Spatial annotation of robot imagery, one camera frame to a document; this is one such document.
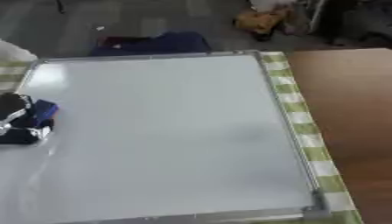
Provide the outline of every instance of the green checkered tablecloth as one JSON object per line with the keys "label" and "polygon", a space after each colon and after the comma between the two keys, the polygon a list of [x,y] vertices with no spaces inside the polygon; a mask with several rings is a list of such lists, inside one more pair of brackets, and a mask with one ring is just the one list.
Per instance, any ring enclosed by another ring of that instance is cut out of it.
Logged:
{"label": "green checkered tablecloth", "polygon": [[[336,169],[320,135],[319,129],[292,76],[289,63],[282,52],[261,52],[280,102],[294,128],[297,140],[310,161],[332,217],[323,220],[261,221],[260,224],[362,224],[361,217]],[[0,62],[0,92],[13,91],[22,80],[29,62]]]}

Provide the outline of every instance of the yellow object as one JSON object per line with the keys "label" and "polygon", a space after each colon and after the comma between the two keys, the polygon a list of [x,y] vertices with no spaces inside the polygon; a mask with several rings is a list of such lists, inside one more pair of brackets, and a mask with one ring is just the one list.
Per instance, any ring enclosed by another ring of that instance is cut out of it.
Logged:
{"label": "yellow object", "polygon": [[269,34],[277,24],[283,21],[289,14],[288,7],[275,9],[267,12],[257,12],[255,10],[246,10],[240,13],[234,21],[238,29],[257,34]]}

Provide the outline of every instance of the whiteboard frame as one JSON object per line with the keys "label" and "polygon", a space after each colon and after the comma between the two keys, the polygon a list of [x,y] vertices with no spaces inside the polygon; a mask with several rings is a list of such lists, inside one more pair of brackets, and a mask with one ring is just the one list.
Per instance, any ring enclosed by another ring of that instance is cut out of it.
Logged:
{"label": "whiteboard frame", "polygon": [[[198,58],[198,57],[217,57],[217,56],[234,56],[234,55],[251,55],[255,57],[260,68],[265,74],[261,76],[266,80],[269,86],[269,92],[272,94],[274,103],[280,111],[286,131],[290,134],[290,139],[296,151],[296,159],[301,164],[306,182],[312,195],[312,206],[306,207],[287,207],[282,209],[263,209],[254,211],[241,211],[241,212],[222,212],[222,213],[198,213],[189,215],[175,215],[165,217],[141,217],[126,219],[130,221],[127,223],[146,223],[155,224],[157,221],[162,223],[211,223],[211,222],[244,222],[244,221],[282,221],[282,220],[295,220],[295,219],[320,219],[326,218],[331,215],[329,206],[327,205],[323,191],[320,188],[319,182],[316,179],[314,170],[310,162],[307,160],[304,151],[302,150],[298,141],[295,130],[289,120],[287,113],[284,110],[284,105],[279,101],[277,90],[273,85],[272,79],[263,64],[262,56],[257,50],[247,51],[233,51],[233,52],[202,52],[202,53],[180,53],[180,54],[158,54],[158,55],[131,55],[131,56],[115,56],[115,57],[88,57],[88,58],[63,58],[63,59],[39,59],[33,62],[27,69],[24,78],[16,88],[16,93],[21,92],[24,85],[34,75],[35,70],[42,64],[59,63],[59,62],[97,62],[97,61],[119,61],[119,60],[159,60],[159,59],[175,59],[175,58]],[[102,220],[99,223],[110,224],[112,220]]]}

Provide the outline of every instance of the fabric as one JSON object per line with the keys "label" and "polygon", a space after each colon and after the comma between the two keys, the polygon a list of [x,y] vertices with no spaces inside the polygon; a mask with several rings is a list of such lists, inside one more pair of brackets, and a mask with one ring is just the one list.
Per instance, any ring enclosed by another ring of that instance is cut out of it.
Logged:
{"label": "fabric", "polygon": [[0,39],[0,61],[33,61],[37,56],[29,51]]}
{"label": "fabric", "polygon": [[[362,224],[361,217],[333,164],[319,129],[312,119],[305,99],[292,76],[290,65],[282,52],[261,52],[262,63],[272,80],[297,140],[311,163],[313,173],[325,192],[332,216],[323,220],[259,221],[260,224]],[[0,93],[13,91],[20,83],[27,62],[0,62]]]}

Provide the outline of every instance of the chair leg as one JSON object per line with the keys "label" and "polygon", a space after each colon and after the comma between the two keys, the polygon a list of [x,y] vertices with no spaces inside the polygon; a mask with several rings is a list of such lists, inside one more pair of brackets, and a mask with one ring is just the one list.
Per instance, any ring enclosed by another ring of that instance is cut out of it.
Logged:
{"label": "chair leg", "polygon": [[64,4],[61,2],[61,0],[56,0],[57,3],[57,9],[59,11],[59,13],[64,14],[66,13],[66,10],[64,8]]}

